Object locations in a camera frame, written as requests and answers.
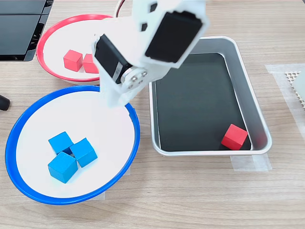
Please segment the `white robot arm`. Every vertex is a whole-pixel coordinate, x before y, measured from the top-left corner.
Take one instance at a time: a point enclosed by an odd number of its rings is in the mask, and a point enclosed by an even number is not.
[[[179,68],[208,24],[205,0],[133,0],[131,17],[104,19],[92,53],[108,105]]]

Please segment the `red rim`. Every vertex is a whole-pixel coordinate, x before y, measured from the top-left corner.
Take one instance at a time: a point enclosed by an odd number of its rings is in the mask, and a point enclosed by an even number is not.
[[[74,16],[71,18],[67,18],[63,21],[58,22],[57,24],[53,25],[51,28],[49,28],[41,37],[41,39],[39,40],[38,44],[37,44],[37,49],[36,49],[36,56],[37,56],[37,60],[40,63],[40,65],[43,67],[44,70],[46,70],[48,73],[50,73],[51,75],[54,75],[57,78],[60,78],[62,80],[68,80],[68,81],[73,81],[73,82],[91,82],[91,81],[98,81],[100,78],[99,77],[95,77],[95,78],[91,78],[91,79],[72,79],[72,78],[67,78],[64,77],[62,75],[58,75],[55,72],[53,72],[45,63],[44,58],[43,58],[43,48],[44,45],[46,43],[46,41],[48,40],[48,38],[58,29],[75,23],[75,22],[79,22],[79,21],[88,21],[88,20],[103,20],[105,18],[111,18],[111,16],[108,15],[100,15],[100,14],[83,14],[83,15],[78,15],[78,16]]]

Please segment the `wood grain surface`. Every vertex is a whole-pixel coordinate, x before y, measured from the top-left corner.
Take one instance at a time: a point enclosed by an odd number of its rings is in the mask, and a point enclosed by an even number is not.
[[[113,15],[116,1],[55,1],[45,31],[73,15]],[[121,15],[130,15],[127,1]],[[71,86],[31,62],[0,62],[0,228],[3,229],[304,229],[305,142],[265,64],[305,63],[305,4],[301,0],[212,0],[205,36],[236,40],[273,137],[273,170],[234,172],[230,158],[163,157],[153,150],[148,90],[133,99],[141,145],[105,200],[44,205],[24,196],[5,167],[14,123],[35,101]]]

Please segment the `aluminum tray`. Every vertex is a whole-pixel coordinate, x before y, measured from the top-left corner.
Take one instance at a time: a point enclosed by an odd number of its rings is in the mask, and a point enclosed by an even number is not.
[[[231,38],[201,38],[181,68],[151,83],[149,91],[152,144],[164,156],[261,155],[271,148],[270,132]],[[221,145],[231,123],[249,134],[238,151]]]

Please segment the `clear tape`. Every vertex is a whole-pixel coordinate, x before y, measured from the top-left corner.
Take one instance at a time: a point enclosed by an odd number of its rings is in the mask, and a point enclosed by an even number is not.
[[[235,172],[268,172],[272,169],[268,154],[230,156]]]
[[[305,114],[302,101],[300,101],[300,98],[293,90],[291,86],[292,81],[287,77],[288,73],[305,72],[305,63],[269,64],[265,66],[268,72],[273,75],[298,129],[305,139]]]
[[[124,174],[124,176],[129,176],[131,174],[131,168],[129,167],[129,169],[126,171],[126,173]],[[105,200],[105,196],[106,196],[106,192],[103,192],[101,194],[99,194],[96,197],[93,197],[91,199],[88,199],[87,201],[97,201],[97,200]]]

